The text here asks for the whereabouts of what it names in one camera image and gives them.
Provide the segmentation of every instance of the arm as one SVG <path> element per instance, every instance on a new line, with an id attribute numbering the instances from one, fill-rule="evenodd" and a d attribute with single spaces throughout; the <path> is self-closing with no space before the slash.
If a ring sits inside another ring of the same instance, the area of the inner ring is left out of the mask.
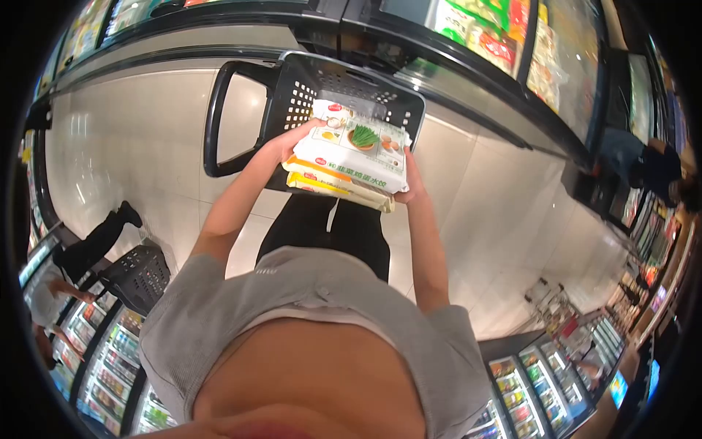
<path id="1" fill-rule="evenodd" d="M 449 305 L 449 274 L 432 201 L 409 148 L 405 155 L 410 191 L 395 194 L 395 199 L 407 205 L 414 293 L 417 306 L 427 315 Z"/>
<path id="2" fill-rule="evenodd" d="M 62 292 L 83 302 L 92 303 L 95 301 L 94 295 L 88 293 L 87 291 L 78 290 L 76 287 L 63 279 L 54 279 L 49 282 L 48 290 L 54 297 L 56 297 L 58 292 Z"/>
<path id="3" fill-rule="evenodd" d="M 207 253 L 226 264 L 253 204 L 278 163 L 290 158 L 295 144 L 313 127 L 325 124 L 319 119 L 313 119 L 262 146 L 212 205 L 190 256 Z"/>
<path id="4" fill-rule="evenodd" d="M 70 350 L 72 350 L 73 353 L 76 354 L 76 356 L 78 358 L 80 358 L 81 361 L 84 361 L 83 360 L 83 353 L 80 350 L 78 350 L 78 348 L 73 346 L 73 343 L 71 343 L 71 341 L 68 339 L 68 337 L 63 332 L 63 329 L 61 329 L 61 327 L 59 327 L 57 325 L 53 325 L 53 327 L 51 328 L 51 332 L 53 332 L 58 337 L 59 340 L 64 342 L 66 344 L 66 346 L 68 346 L 68 348 Z"/>

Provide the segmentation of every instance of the white tile floor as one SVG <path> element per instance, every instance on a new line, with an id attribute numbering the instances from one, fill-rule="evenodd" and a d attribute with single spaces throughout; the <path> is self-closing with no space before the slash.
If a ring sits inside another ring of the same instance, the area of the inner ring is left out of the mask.
<path id="1" fill-rule="evenodd" d="M 233 180 L 210 178 L 202 168 L 204 115 L 215 73 L 143 74 L 55 100 L 46 161 L 59 217 L 85 237 L 127 199 L 144 219 L 140 230 L 127 225 L 108 258 L 149 237 L 161 245 L 175 274 L 211 203 Z M 234 77 L 220 159 L 253 145 L 264 103 L 262 86 Z M 563 162 L 519 150 L 484 129 L 470 131 L 428 115 L 416 158 L 446 249 L 451 300 L 470 311 L 478 338 L 504 336 L 526 321 L 530 309 L 523 295 L 542 276 L 553 285 L 561 282 L 585 312 L 603 305 L 625 252 L 567 196 L 559 180 Z M 232 250 L 227 276 L 253 268 L 287 198 L 264 190 Z M 382 224 L 391 250 L 390 284 L 413 299 L 404 206 L 383 215 Z"/>

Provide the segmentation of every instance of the black pants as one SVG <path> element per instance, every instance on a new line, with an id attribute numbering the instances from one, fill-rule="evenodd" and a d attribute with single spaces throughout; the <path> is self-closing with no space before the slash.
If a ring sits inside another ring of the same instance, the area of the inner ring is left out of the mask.
<path id="1" fill-rule="evenodd" d="M 71 244 L 65 249 L 57 249 L 53 262 L 66 270 L 73 283 L 80 280 L 112 248 L 126 223 L 121 211 L 110 212 L 107 218 L 94 228 L 82 241 Z"/>
<path id="2" fill-rule="evenodd" d="M 331 232 L 327 232 L 326 222 L 335 203 L 332 197 L 292 194 L 263 238 L 256 263 L 286 245 L 333 249 L 357 257 L 387 282 L 390 248 L 380 228 L 380 212 L 340 199 Z"/>

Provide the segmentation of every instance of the black shopping basket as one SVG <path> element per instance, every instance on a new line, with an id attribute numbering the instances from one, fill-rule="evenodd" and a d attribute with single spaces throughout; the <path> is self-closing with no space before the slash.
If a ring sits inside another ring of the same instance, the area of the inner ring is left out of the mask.
<path id="1" fill-rule="evenodd" d="M 101 271 L 99 277 L 127 308 L 146 316 L 163 296 L 171 271 L 161 248 L 145 240 Z"/>
<path id="2" fill-rule="evenodd" d="M 218 162 L 222 109 L 235 73 L 263 84 L 267 102 L 253 148 Z M 391 78 L 321 55 L 287 51 L 274 67 L 229 61 L 217 73 L 205 121 L 203 163 L 207 175 L 221 177 L 241 171 L 264 143 L 309 120 L 315 99 L 333 100 L 366 116 L 404 127 L 414 140 L 412 150 L 426 108 L 424 97 L 417 91 Z"/>

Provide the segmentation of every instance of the green package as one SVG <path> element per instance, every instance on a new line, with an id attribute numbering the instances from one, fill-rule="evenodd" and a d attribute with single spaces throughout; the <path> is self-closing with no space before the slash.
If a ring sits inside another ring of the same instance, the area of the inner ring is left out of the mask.
<path id="1" fill-rule="evenodd" d="M 468 15 L 486 20 L 497 31 L 510 30 L 510 0 L 452 0 L 448 3 Z"/>
<path id="2" fill-rule="evenodd" d="M 468 26 L 472 21 L 473 18 L 466 15 L 461 8 L 450 1 L 439 0 L 436 20 L 434 21 L 434 31 L 461 46 L 465 46 L 465 35 L 468 33 Z"/>

